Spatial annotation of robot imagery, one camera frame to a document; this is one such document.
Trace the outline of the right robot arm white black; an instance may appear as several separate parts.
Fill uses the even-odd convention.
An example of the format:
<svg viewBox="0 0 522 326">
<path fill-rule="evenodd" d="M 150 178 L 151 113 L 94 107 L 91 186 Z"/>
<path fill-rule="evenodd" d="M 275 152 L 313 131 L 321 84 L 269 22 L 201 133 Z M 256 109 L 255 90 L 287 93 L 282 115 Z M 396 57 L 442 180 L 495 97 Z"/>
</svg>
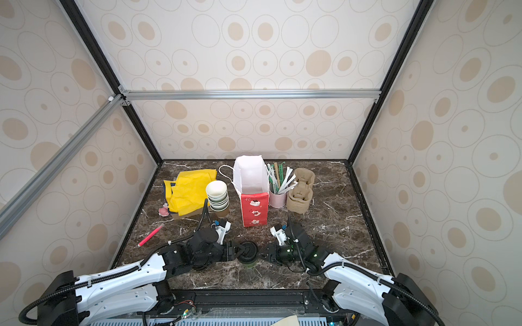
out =
<svg viewBox="0 0 522 326">
<path fill-rule="evenodd" d="M 361 267 L 314 243 L 299 224 L 271 228 L 275 241 L 259 258 L 278 266 L 298 265 L 310 277 L 327 282 L 312 296 L 329 313 L 351 311 L 382 325 L 443 325 L 434 304 L 406 274 L 393 277 Z"/>
</svg>

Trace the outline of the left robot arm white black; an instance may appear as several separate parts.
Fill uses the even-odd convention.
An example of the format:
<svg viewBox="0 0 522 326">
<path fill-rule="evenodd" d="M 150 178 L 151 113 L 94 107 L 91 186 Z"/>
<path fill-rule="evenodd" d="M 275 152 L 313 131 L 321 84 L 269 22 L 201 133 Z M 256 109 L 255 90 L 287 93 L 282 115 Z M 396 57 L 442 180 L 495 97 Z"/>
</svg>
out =
<svg viewBox="0 0 522 326">
<path fill-rule="evenodd" d="M 77 277 L 58 275 L 44 294 L 19 313 L 26 325 L 89 325 L 130 312 L 164 315 L 172 311 L 175 295 L 170 278 L 230 262 L 245 247 L 224 237 L 228 225 L 212 225 L 165 243 L 138 262 Z"/>
</svg>

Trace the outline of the green paper coffee cup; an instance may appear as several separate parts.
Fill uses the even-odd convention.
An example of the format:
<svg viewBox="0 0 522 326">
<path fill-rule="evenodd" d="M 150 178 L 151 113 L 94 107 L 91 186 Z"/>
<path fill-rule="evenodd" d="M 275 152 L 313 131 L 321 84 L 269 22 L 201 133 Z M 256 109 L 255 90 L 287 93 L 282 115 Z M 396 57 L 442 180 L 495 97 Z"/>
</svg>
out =
<svg viewBox="0 0 522 326">
<path fill-rule="evenodd" d="M 246 267 L 246 268 L 253 268 L 257 261 L 256 260 L 252 260 L 252 261 L 241 261 L 241 263 Z"/>
</svg>

